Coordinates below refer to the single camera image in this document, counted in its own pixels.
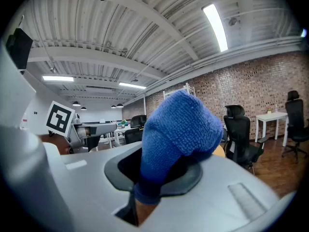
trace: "white desk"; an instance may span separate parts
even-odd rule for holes
[[[259,133],[259,120],[263,122],[263,136],[266,136],[266,122],[276,120],[277,125],[276,125],[276,134],[275,134],[275,140],[277,140],[278,137],[278,129],[279,129],[279,119],[284,119],[285,120],[285,132],[284,132],[284,140],[283,140],[283,145],[286,146],[286,141],[287,141],[287,128],[288,128],[288,114],[287,113],[281,113],[281,112],[275,112],[271,114],[263,114],[263,115],[257,115],[256,116],[256,131],[255,131],[255,142],[257,142],[257,136]]]
[[[124,128],[118,128],[114,131],[114,135],[115,135],[115,141],[117,143],[119,143],[119,136],[118,136],[118,133],[124,133],[125,131],[131,129],[131,126],[125,126]]]

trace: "table leg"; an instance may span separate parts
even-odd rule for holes
[[[279,120],[277,119],[275,140],[277,140],[278,138],[278,130],[279,130]]]
[[[109,133],[110,136],[110,147],[112,148],[112,133]]]
[[[110,148],[112,148],[111,136],[109,133],[107,133],[106,136],[107,136],[107,142],[110,144]]]
[[[265,137],[265,136],[266,136],[266,121],[263,121],[263,136],[262,137]]]
[[[255,142],[257,142],[258,134],[259,134],[259,120],[258,120],[258,118],[256,118]]]
[[[288,139],[288,124],[289,124],[289,118],[287,117],[285,119],[285,131],[284,131],[284,139],[283,139],[283,147],[286,146],[286,142],[287,142],[287,139]]]
[[[117,132],[115,133],[115,141],[116,141],[118,144],[120,144],[120,143],[119,143],[119,135],[118,135]]]

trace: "blue cloth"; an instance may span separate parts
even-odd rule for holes
[[[143,204],[158,204],[160,187],[174,163],[193,152],[211,154],[222,135],[221,121],[198,98],[184,90],[173,93],[145,124],[135,198]]]

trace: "black office chair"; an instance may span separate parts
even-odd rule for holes
[[[137,115],[132,117],[130,121],[131,128],[143,128],[147,120],[146,115]]]
[[[263,144],[267,141],[264,137],[258,141],[259,147],[255,147],[249,143],[250,135],[250,120],[245,117],[245,110],[240,105],[225,106],[227,115],[224,116],[224,121],[227,128],[229,142],[225,149],[226,157],[233,160],[240,166],[249,169],[252,168],[253,162],[257,162],[260,155],[263,154]],[[234,152],[231,152],[231,146],[234,142]]]
[[[291,138],[294,142],[296,142],[296,145],[285,146],[282,157],[284,157],[285,153],[294,152],[297,164],[298,152],[305,154],[305,158],[307,157],[307,153],[298,147],[300,143],[309,140],[309,126],[305,128],[304,104],[303,100],[299,99],[299,94],[296,90],[288,92],[288,100],[285,103],[285,109],[289,117],[288,138]]]
[[[130,121],[131,129],[125,132],[126,144],[141,141],[146,120],[146,115],[137,115],[132,117]]]
[[[125,131],[126,144],[135,143],[141,141],[143,136],[143,130],[140,128],[134,128]]]
[[[227,130],[223,128],[223,136],[221,139],[221,143],[224,143],[224,146],[223,146],[224,152],[225,152],[225,146],[226,146],[227,140],[228,140]]]

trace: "ceiling beam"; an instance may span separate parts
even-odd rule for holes
[[[280,46],[276,45],[273,47],[267,47],[267,48],[262,48],[258,51],[251,51],[247,53],[239,53],[235,54],[234,56],[230,56],[228,58],[224,58],[221,60],[217,61],[212,61],[212,64],[203,64],[201,68],[196,68],[194,71],[191,71],[189,73],[186,73],[184,75],[181,75],[172,81],[162,83],[160,86],[152,88],[150,90],[147,90],[145,92],[146,96],[152,95],[156,92],[159,92],[161,90],[164,90],[170,86],[176,85],[178,83],[185,82],[187,80],[190,80],[194,77],[213,72],[215,70],[227,67],[227,66],[232,66],[233,64],[245,62],[251,59],[256,59],[256,58],[262,58],[266,56],[271,56],[275,54],[280,54],[280,53],[286,53],[286,52],[293,52],[293,51],[300,51],[300,47],[298,45],[288,45],[288,46]]]
[[[90,64],[108,65],[110,67],[139,73],[146,65],[124,58],[115,54],[101,52],[93,49],[68,47],[68,46],[50,46],[46,47],[48,55],[57,61],[72,61]],[[28,62],[49,61],[49,57],[43,47],[32,48],[30,50]],[[142,75],[161,79],[167,74],[155,68],[148,67]]]
[[[183,35],[176,29],[176,27],[170,23],[164,16],[162,16],[157,10],[152,8],[147,3],[141,0],[106,0],[117,4],[121,4],[139,15],[142,15],[149,20],[156,23],[162,30],[164,30],[174,40],[179,41],[183,39]],[[198,56],[193,50],[192,46],[187,40],[182,41],[179,45],[191,56],[193,60],[198,60]]]
[[[120,94],[119,93],[93,93],[88,91],[76,91],[76,90],[62,90],[58,92],[58,95],[60,96],[101,96],[101,97],[118,97],[122,99],[132,99],[135,97],[135,95],[129,95],[129,94]]]
[[[73,82],[64,82],[64,81],[43,81],[46,85],[86,85],[86,86],[97,86],[97,87],[109,87],[109,88],[118,88],[124,89],[123,86],[119,86],[118,82],[110,82],[89,78],[74,78]],[[139,89],[133,87],[126,87],[125,89],[137,91]]]
[[[93,97],[71,97],[71,98],[68,98],[67,101],[69,102],[110,102],[111,104],[112,103],[125,103],[127,100],[124,100],[124,99],[107,99],[107,98],[93,98]]]
[[[239,13],[253,10],[253,0],[238,0]],[[251,42],[252,28],[254,24],[253,13],[240,16],[240,37],[243,44]]]

